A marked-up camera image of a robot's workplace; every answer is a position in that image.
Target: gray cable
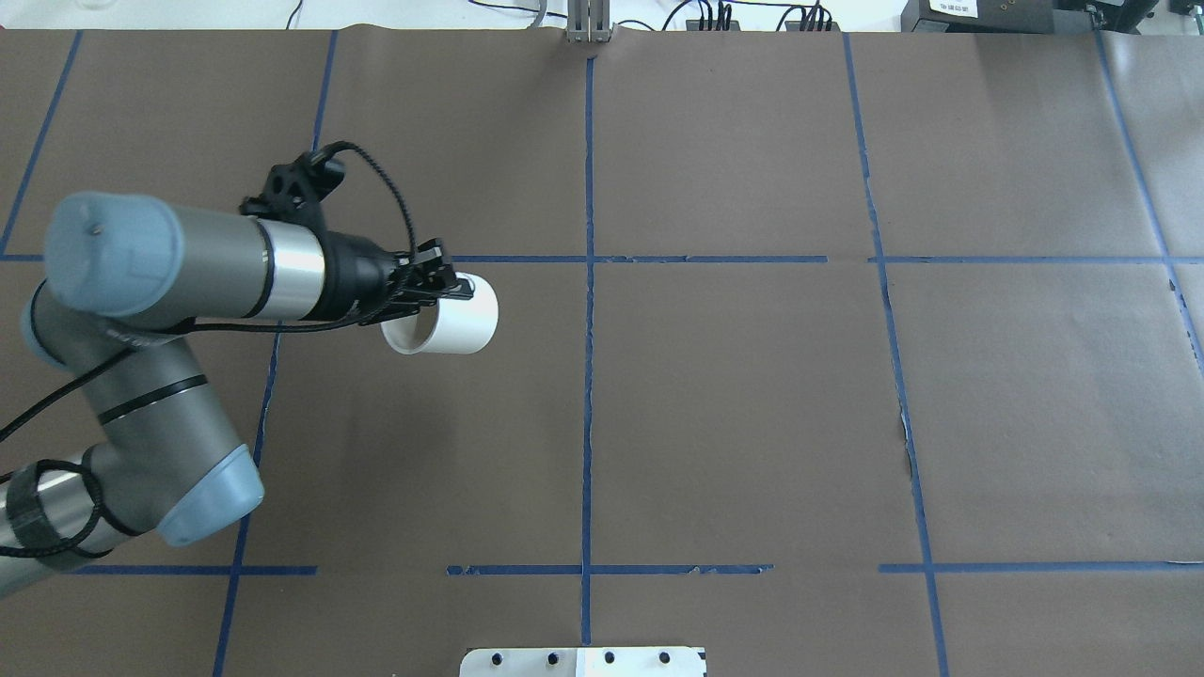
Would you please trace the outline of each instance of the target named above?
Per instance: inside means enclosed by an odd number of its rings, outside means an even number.
[[[539,28],[543,23],[543,18],[548,16],[548,0],[539,0],[539,11],[535,13],[535,19],[527,28]]]

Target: white metal plate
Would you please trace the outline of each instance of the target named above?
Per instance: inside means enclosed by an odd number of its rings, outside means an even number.
[[[706,675],[707,652],[692,647],[473,649],[460,663],[460,677],[706,677]]]

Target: gray metal bracket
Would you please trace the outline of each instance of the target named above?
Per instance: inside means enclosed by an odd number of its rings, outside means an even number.
[[[569,42],[609,42],[610,0],[568,0],[568,25],[565,35]]]

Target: black box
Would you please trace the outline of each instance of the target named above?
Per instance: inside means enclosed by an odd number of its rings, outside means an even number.
[[[939,7],[978,7],[978,18]],[[908,0],[903,33],[1054,33],[1054,0]]]

